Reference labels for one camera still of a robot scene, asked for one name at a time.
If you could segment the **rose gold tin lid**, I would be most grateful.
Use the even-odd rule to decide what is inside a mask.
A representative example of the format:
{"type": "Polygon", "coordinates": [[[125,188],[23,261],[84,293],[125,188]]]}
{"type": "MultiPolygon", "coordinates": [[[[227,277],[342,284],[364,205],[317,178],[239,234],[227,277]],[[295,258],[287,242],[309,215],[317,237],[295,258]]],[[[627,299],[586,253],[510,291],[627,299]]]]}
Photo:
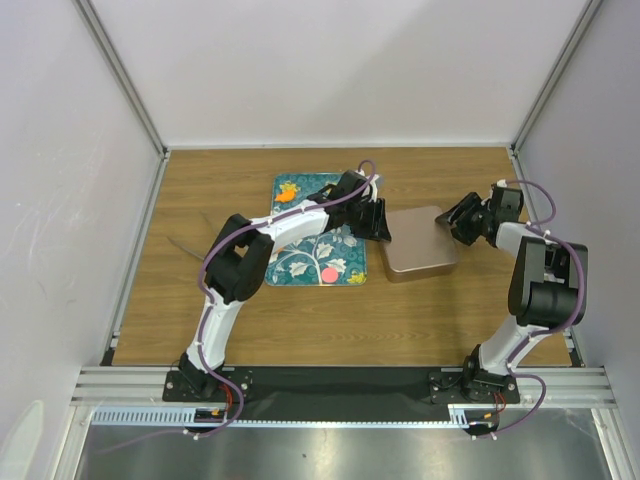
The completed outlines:
{"type": "Polygon", "coordinates": [[[443,211],[437,206],[387,213],[392,241],[381,245],[384,269],[458,264],[459,256],[450,230],[435,222],[441,213],[443,211]]]}

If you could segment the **rose gold cookie tin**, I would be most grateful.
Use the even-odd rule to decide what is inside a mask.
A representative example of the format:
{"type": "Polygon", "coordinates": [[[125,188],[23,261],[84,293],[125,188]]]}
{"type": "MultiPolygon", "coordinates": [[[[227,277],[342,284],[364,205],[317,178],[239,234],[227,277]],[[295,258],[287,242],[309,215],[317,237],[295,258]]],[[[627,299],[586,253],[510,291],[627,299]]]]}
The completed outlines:
{"type": "Polygon", "coordinates": [[[427,265],[413,269],[385,268],[386,278],[392,283],[406,283],[451,274],[457,267],[456,263],[427,265]]]}

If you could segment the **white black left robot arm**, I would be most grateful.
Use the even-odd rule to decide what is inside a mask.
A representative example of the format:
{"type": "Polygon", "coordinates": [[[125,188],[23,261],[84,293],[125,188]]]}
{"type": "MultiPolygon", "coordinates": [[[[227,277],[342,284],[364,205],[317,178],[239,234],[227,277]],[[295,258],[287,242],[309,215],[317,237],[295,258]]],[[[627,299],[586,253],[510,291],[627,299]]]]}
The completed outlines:
{"type": "Polygon", "coordinates": [[[202,261],[197,280],[204,294],[202,314],[194,339],[166,376],[165,401],[208,402],[222,385],[243,396],[222,374],[227,343],[241,308],[260,289],[277,250],[344,225],[360,239],[391,240],[385,200],[378,195],[379,175],[367,174],[367,163],[281,213],[227,219],[202,261]]]}

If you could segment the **metal slotted tongs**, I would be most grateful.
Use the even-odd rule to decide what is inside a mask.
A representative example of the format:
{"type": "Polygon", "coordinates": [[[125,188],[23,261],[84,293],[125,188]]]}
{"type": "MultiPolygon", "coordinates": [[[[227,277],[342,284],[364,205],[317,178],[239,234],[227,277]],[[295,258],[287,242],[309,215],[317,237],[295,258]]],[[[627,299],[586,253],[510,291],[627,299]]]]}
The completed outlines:
{"type": "MultiPolygon", "coordinates": [[[[214,230],[214,223],[212,222],[212,220],[209,218],[208,214],[204,211],[200,211],[200,216],[202,217],[202,219],[204,220],[204,222],[206,223],[206,225],[209,227],[209,229],[212,232],[215,232],[214,230]]],[[[173,245],[174,247],[178,248],[179,250],[185,252],[186,254],[194,257],[195,259],[199,260],[199,261],[203,261],[206,257],[205,254],[203,254],[200,251],[195,250],[194,248],[191,248],[190,246],[188,246],[187,244],[185,244],[182,241],[178,241],[175,240],[172,237],[167,236],[166,237],[167,241],[173,245]]]]}

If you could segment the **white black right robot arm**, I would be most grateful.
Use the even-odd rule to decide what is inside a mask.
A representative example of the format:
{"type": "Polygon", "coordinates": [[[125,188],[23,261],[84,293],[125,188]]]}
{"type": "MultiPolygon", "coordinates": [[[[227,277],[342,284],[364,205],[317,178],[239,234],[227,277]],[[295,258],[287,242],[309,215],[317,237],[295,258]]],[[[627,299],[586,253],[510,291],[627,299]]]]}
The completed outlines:
{"type": "Polygon", "coordinates": [[[473,403],[498,399],[517,387],[516,368],[542,340],[580,322],[586,311],[588,249],[557,239],[541,222],[522,222],[519,182],[500,180],[487,198],[467,194],[436,222],[470,246],[479,238],[515,259],[508,311],[500,328],[476,345],[455,381],[473,403]]]}

